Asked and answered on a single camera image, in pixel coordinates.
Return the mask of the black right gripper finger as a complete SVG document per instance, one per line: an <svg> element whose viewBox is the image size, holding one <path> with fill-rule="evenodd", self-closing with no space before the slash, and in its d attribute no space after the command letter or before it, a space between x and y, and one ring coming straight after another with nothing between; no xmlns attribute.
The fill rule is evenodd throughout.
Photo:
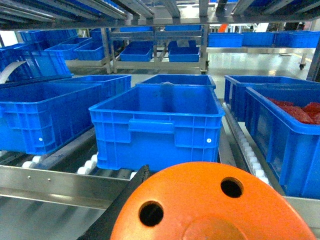
<svg viewBox="0 0 320 240"><path fill-rule="evenodd" d="M110 240L116 220L132 193L150 177L149 165L142 166L105 212L77 239Z"/></svg>

